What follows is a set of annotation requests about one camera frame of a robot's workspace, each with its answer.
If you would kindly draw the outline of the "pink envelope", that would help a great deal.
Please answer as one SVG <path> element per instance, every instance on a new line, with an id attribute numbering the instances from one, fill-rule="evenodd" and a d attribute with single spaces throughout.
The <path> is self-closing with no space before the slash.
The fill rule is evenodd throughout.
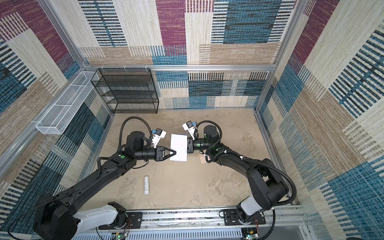
<path id="1" fill-rule="evenodd" d="M 205 154 L 199 154 L 199 158 L 202 164 L 207 163 Z"/>

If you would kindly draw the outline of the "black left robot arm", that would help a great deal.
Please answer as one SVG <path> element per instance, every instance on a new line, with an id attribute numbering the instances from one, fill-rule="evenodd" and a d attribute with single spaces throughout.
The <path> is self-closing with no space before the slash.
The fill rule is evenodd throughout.
<path id="1" fill-rule="evenodd" d="M 76 234 L 99 226 L 124 229 L 128 216 L 126 209 L 116 202 L 81 213 L 80 208 L 112 181 L 132 169 L 138 160 L 162 162 L 174 155 L 175 150 L 163 146 L 146 146 L 151 141 L 140 131 L 131 132 L 126 143 L 117 152 L 99 164 L 95 172 L 55 196 L 40 196 L 33 230 L 43 240 L 70 240 Z"/>

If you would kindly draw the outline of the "blue floral letter paper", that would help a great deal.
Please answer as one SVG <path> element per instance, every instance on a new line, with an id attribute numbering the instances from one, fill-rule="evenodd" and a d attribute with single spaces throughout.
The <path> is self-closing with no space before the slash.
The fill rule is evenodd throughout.
<path id="1" fill-rule="evenodd" d="M 188 159 L 188 136 L 187 135 L 171 135 L 171 150 L 176 152 L 176 155 L 170 158 L 171 161 L 186 162 Z"/>

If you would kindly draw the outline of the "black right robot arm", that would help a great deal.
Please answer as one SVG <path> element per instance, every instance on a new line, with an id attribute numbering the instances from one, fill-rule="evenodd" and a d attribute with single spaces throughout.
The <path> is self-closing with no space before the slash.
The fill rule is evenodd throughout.
<path id="1" fill-rule="evenodd" d="M 207 123 L 202 138 L 199 137 L 197 123 L 189 121 L 183 124 L 184 130 L 191 135 L 188 138 L 187 153 L 199 151 L 204 155 L 206 163 L 231 168 L 247 178 L 252 194 L 237 206 L 239 223 L 249 224 L 255 213 L 286 204 L 280 200 L 289 193 L 289 187 L 293 185 L 288 176 L 269 159 L 250 159 L 225 146 L 221 142 L 221 128 L 211 121 Z"/>

